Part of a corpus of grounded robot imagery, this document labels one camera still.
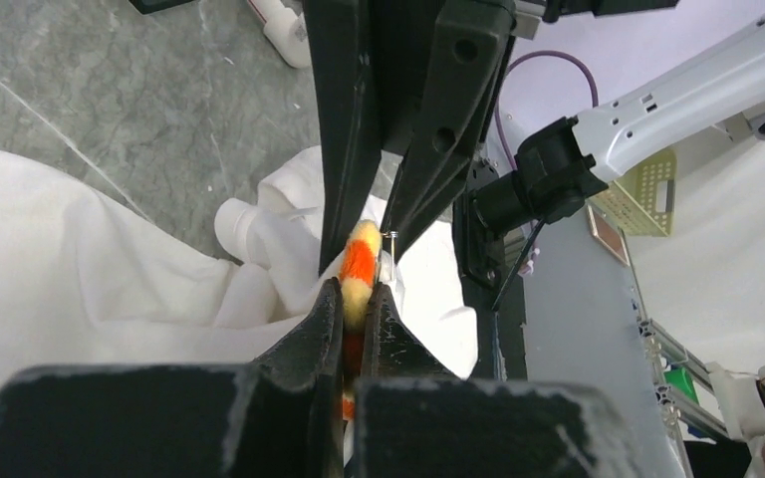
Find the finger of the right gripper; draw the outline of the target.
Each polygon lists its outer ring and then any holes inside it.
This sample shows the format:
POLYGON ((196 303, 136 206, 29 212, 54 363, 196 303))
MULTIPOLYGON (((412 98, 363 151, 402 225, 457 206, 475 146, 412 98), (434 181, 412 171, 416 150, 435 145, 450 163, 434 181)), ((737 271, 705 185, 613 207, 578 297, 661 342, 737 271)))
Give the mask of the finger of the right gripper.
POLYGON ((360 219, 381 161, 368 1, 303 4, 317 97, 325 206, 319 271, 360 219))
POLYGON ((514 22, 511 1, 447 1, 440 9, 421 108, 382 222, 395 259, 464 191, 514 22))

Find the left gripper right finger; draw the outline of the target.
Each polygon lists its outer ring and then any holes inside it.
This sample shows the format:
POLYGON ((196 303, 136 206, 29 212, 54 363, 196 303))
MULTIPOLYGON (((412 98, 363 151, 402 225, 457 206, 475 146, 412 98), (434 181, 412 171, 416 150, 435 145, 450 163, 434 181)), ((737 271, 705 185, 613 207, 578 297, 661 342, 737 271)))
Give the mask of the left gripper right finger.
POLYGON ((572 383, 461 379, 405 327, 388 286, 367 318, 355 386, 357 477, 637 477, 624 420, 572 383))

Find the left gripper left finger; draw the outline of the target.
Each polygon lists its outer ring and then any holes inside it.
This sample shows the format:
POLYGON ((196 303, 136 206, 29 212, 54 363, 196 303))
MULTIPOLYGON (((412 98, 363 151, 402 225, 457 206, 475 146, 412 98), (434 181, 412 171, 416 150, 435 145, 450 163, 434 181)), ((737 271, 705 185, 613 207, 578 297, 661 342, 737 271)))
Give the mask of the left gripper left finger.
POLYGON ((339 282, 247 363, 39 366, 0 388, 0 477, 339 477, 339 282))

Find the orange yellow pompom brooch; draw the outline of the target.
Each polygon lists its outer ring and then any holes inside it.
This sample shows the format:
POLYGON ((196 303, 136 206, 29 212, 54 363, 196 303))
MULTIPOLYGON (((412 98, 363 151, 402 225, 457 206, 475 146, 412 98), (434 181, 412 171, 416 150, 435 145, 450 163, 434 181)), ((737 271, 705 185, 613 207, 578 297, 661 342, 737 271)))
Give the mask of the orange yellow pompom brooch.
POLYGON ((343 394, 344 421, 355 417, 354 382, 361 374, 366 319, 375 288, 383 237, 372 220, 361 220, 351 232, 338 274, 344 306, 343 394))

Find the white printed t-shirt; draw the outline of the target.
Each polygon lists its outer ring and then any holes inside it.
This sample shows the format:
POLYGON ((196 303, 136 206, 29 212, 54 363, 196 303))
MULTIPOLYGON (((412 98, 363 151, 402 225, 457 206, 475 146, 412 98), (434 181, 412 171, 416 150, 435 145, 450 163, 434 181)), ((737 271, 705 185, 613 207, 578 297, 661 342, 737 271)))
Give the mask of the white printed t-shirt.
MULTIPOLYGON (((302 150, 231 198, 213 226, 226 252, 198 252, 84 182, 0 150, 0 386, 39 365, 249 362, 311 311, 345 247, 319 271, 322 152, 302 150)), ((452 231, 437 221, 376 281, 454 374, 476 363, 452 231)))

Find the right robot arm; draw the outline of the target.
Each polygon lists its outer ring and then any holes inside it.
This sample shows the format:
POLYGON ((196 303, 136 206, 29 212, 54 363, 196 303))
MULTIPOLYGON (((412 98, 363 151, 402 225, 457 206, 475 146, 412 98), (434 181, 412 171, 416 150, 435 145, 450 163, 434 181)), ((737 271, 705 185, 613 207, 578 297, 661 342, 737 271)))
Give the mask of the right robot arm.
MULTIPOLYGON (((407 251, 465 190, 514 44, 512 1, 307 1, 324 165, 320 263, 346 245, 379 167, 401 156, 382 219, 407 251)), ((554 223, 653 153, 765 102, 765 13, 632 92, 520 146, 519 169, 476 196, 500 236, 554 223)))

